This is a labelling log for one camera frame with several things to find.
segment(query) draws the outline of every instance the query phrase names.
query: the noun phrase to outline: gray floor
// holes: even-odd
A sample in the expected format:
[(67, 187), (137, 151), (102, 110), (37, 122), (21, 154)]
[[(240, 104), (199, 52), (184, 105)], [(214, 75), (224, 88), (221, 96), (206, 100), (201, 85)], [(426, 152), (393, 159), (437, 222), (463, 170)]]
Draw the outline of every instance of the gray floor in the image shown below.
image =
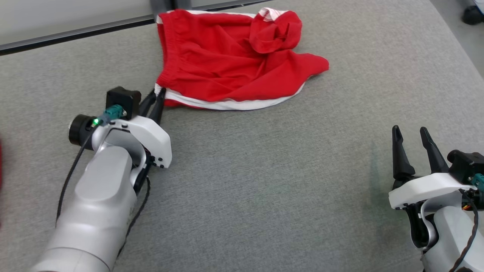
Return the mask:
[(469, 26), (460, 17), (470, 0), (430, 0), (484, 77), (484, 23)]

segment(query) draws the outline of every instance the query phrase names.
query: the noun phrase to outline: robotic arm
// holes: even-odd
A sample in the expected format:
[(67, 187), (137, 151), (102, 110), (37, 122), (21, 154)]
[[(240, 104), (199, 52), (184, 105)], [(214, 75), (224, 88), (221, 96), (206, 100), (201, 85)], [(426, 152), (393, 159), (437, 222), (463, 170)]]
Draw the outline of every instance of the robotic arm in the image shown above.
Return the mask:
[[(484, 210), (484, 156), (454, 150), (447, 156), (449, 168), (425, 127), (420, 134), (432, 171), (424, 177), (414, 176), (400, 129), (393, 127), (390, 205), (407, 213), (425, 272), (484, 272), (484, 238), (477, 230), (477, 211)], [(474, 222), (463, 208), (474, 212)]]
[[(106, 108), (120, 106), (120, 118), (112, 118), (113, 113), (106, 110), (98, 118), (79, 115), (71, 123), (71, 143), (85, 143), (96, 154), (31, 272), (113, 270), (150, 167), (164, 168), (171, 163), (170, 137), (158, 125), (163, 98), (151, 93), (139, 105), (140, 97), (137, 91), (117, 87), (107, 93)], [(149, 118), (138, 115), (147, 115), (154, 102)]]

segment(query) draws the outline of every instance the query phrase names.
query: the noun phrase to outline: teal connector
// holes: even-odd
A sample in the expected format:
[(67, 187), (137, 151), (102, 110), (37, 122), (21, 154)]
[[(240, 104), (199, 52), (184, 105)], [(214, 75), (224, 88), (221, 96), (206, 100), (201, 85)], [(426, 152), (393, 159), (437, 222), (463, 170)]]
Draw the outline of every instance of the teal connector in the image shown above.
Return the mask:
[(475, 174), (470, 183), (476, 186), (479, 191), (484, 192), (484, 176), (482, 174)]
[(120, 105), (112, 105), (111, 107), (104, 110), (104, 113), (98, 116), (96, 119), (92, 121), (92, 127), (97, 125), (105, 126), (109, 124), (114, 119), (119, 119), (126, 115), (126, 112), (123, 110), (122, 106)]

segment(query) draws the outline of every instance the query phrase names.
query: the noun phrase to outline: black wheel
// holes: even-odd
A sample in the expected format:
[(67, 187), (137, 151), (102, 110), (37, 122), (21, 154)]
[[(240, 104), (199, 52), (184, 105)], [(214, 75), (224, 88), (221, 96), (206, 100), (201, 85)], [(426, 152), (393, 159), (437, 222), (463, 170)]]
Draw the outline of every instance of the black wheel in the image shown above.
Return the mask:
[(484, 15), (477, 6), (470, 6), (464, 10), (462, 21), (468, 25), (477, 25), (484, 19)]

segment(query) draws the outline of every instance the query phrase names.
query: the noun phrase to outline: gray fabric surface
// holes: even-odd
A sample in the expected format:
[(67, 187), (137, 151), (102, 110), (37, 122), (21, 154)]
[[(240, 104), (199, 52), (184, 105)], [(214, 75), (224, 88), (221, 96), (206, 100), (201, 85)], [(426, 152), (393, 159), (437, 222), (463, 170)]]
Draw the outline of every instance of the gray fabric surface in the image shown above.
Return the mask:
[[(420, 270), (407, 216), (388, 203), (391, 127), (419, 174), (429, 173), (420, 126), (444, 155), (484, 152), (484, 81), (430, 2), (277, 0), (234, 11), (263, 6), (296, 11), (297, 52), (331, 69), (262, 110), (168, 109), (173, 163), (150, 173), (151, 197), (115, 271)], [(24, 271), (54, 229), (78, 150), (69, 122), (99, 113), (112, 87), (147, 94), (162, 55), (148, 25), (0, 65), (0, 271)]]

